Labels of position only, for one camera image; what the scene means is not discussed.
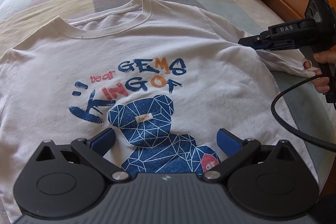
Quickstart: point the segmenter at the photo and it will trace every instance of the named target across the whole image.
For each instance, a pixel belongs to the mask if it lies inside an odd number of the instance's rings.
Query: blue bear graphic
[[[200,175],[220,162],[211,148],[197,146],[192,136],[170,133],[173,113],[173,101],[166,95],[116,105],[109,110],[109,122],[136,146],[121,165],[130,175],[139,172]]]

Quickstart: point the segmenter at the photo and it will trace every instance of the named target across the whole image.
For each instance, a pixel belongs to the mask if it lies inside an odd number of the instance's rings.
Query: finger
[[[311,83],[317,87],[317,86],[325,86],[329,83],[330,79],[329,77],[321,77],[318,79],[314,79]]]
[[[318,52],[314,54],[314,59],[318,63],[336,63],[336,52],[334,51],[324,51],[324,52]]]
[[[310,69],[310,68],[311,68],[311,62],[310,62],[309,60],[305,61],[305,62],[303,63],[303,67],[304,67],[305,69]]]
[[[328,85],[316,86],[315,89],[318,93],[326,93],[329,91],[329,86]]]
[[[321,75],[321,74],[322,74],[321,69],[317,69],[317,70],[315,70],[314,72],[315,72],[315,75]]]

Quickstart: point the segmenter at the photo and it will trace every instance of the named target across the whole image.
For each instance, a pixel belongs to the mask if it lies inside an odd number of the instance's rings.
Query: bear ear
[[[169,111],[168,113],[170,113],[170,115],[174,114],[173,101],[167,95],[156,95],[156,96],[154,96],[154,99],[156,99],[156,100],[164,103],[165,105],[167,105],[167,107],[168,107],[167,111]]]

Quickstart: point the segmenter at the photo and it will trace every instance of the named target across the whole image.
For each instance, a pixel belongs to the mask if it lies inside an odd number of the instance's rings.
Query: white t-shirt
[[[241,139],[291,141],[317,179],[302,140],[273,118],[269,70],[307,76],[302,55],[255,51],[222,17],[160,0],[74,20],[56,17],[0,59],[0,196],[19,217],[12,188],[44,139],[69,144],[107,127],[105,158],[127,172],[196,172],[226,158],[225,128]],[[283,99],[277,111],[295,126]]]

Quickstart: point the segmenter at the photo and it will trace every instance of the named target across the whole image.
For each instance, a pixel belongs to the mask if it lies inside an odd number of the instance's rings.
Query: camera lens
[[[314,13],[313,13],[313,10],[311,7],[309,7],[309,14],[310,14],[310,17],[313,18],[314,17]]]

